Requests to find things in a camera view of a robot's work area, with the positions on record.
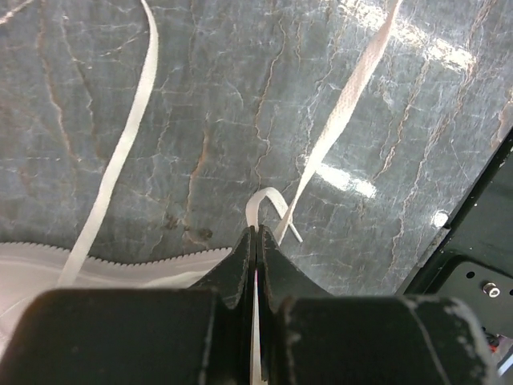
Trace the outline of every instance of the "screw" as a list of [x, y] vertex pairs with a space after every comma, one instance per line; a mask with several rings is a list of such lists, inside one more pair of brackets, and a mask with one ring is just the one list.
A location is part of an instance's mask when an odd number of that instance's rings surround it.
[[497, 298], [500, 294], [500, 289], [493, 282], [488, 282], [485, 286], [483, 286], [483, 293], [488, 294], [490, 298]]

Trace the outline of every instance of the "marble surface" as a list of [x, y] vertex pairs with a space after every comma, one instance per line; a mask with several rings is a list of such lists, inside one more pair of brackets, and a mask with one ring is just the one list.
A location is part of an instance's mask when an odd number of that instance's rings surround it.
[[[157, 260], [232, 245], [244, 207], [290, 201], [370, 37], [378, 0], [148, 0], [155, 90], [92, 254]], [[405, 0], [283, 250], [334, 294], [390, 294], [513, 125], [513, 5]], [[70, 248], [147, 48], [136, 0], [0, 1], [0, 241]], [[263, 222], [277, 224], [268, 205]]]

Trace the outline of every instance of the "black metal part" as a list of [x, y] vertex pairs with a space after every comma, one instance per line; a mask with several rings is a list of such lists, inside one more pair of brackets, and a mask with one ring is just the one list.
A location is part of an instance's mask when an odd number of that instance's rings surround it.
[[[492, 298], [483, 287], [493, 283], [500, 294]], [[513, 319], [504, 316], [513, 308], [513, 279], [471, 261], [455, 266], [448, 277], [434, 282], [433, 291], [441, 297], [456, 297], [472, 304], [479, 321], [492, 334], [513, 335]]]
[[277, 316], [275, 336], [270, 383], [497, 381], [479, 324], [450, 299], [289, 300]]
[[211, 290], [56, 290], [23, 316], [0, 383], [224, 383], [238, 324]]
[[[450, 230], [426, 264], [414, 275], [405, 294], [440, 294], [464, 299], [492, 333], [513, 338], [513, 130], [498, 148], [460, 207], [451, 214]], [[452, 285], [458, 280], [457, 266], [479, 265], [501, 282], [501, 295], [484, 298], [478, 290]]]
[[276, 338], [274, 319], [280, 304], [291, 297], [322, 298], [331, 297], [331, 294], [306, 277], [283, 255], [268, 227], [260, 226], [256, 251], [261, 366], [262, 377], [267, 380], [272, 359], [269, 347]]
[[56, 290], [22, 317], [0, 383], [248, 384], [255, 273], [269, 385], [497, 383], [459, 302], [334, 298], [264, 226], [187, 290]]

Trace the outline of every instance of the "white ribbon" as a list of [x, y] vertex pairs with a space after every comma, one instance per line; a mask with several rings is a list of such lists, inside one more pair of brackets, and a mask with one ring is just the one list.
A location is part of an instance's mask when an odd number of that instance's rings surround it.
[[139, 84], [137, 84], [137, 90], [135, 91], [134, 102], [131, 105], [127, 123], [121, 133], [119, 142], [115, 146], [112, 158], [103, 174], [95, 203], [89, 213], [86, 224], [80, 232], [79, 238], [70, 252], [70, 256], [59, 277], [57, 286], [72, 285], [86, 260], [87, 254], [91, 249], [93, 241], [103, 223], [109, 204], [111, 203], [112, 191], [119, 178], [121, 169], [127, 160], [131, 146], [134, 144], [141, 119], [143, 118], [148, 100], [150, 99], [151, 91], [153, 91], [153, 83], [155, 82], [157, 62], [159, 59], [159, 31], [157, 30], [157, 25], [150, 7], [145, 0], [140, 1], [150, 25], [150, 38], [146, 58], [144, 58], [143, 70], [141, 71]]
[[[274, 187], [267, 187], [262, 190], [258, 190], [251, 198], [249, 198], [249, 201], [246, 204], [246, 221], [248, 222], [248, 226], [255, 226], [255, 228], [258, 227], [258, 209], [260, 208], [260, 203], [264, 198], [268, 198], [271, 201], [276, 211], [278, 211], [281, 219], [283, 219], [287, 209], [289, 208], [285, 198]], [[290, 229], [296, 236], [296, 239], [300, 243], [303, 242], [303, 238], [299, 235], [296, 230], [296, 226], [294, 226], [292, 221], [290, 223]]]
[[[294, 195], [292, 203], [287, 208], [285, 215], [280, 213], [282, 220], [274, 230], [274, 236], [276, 237], [278, 244], [283, 240], [287, 227], [292, 224], [293, 212], [296, 208], [297, 201], [301, 197], [301, 194], [305, 190], [310, 179], [312, 179], [313, 174], [321, 165], [321, 162], [328, 151], [331, 149], [338, 137], [343, 133], [344, 128], [349, 122], [354, 108], [360, 99], [363, 89], [366, 87], [370, 76], [373, 74], [376, 66], [381, 60], [383, 53], [385, 52], [386, 45], [390, 39], [390, 32], [392, 31], [392, 26], [401, 3], [402, 0], [396, 0], [385, 22], [367, 46], [365, 52], [354, 68], [353, 73], [349, 77], [349, 80], [345, 84], [344, 89], [341, 91], [335, 108], [332, 110], [331, 114], [329, 114], [326, 125], [322, 130], [319, 139], [315, 143], [315, 146], [313, 146], [312, 153], [306, 162], [305, 170], [303, 171], [301, 179], [299, 180], [299, 185], [297, 186], [296, 195]], [[259, 197], [261, 196], [260, 194], [261, 191], [257, 191], [255, 193], [255, 195]], [[268, 195], [267, 197], [275, 207], [277, 207], [277, 205], [281, 206], [280, 202], [285, 201], [284, 197], [278, 191], [272, 196]], [[246, 206], [246, 220], [248, 221], [248, 225], [258, 225], [258, 205], [251, 204], [250, 207]], [[296, 237], [298, 237], [299, 234], [296, 234], [295, 230], [293, 231]]]

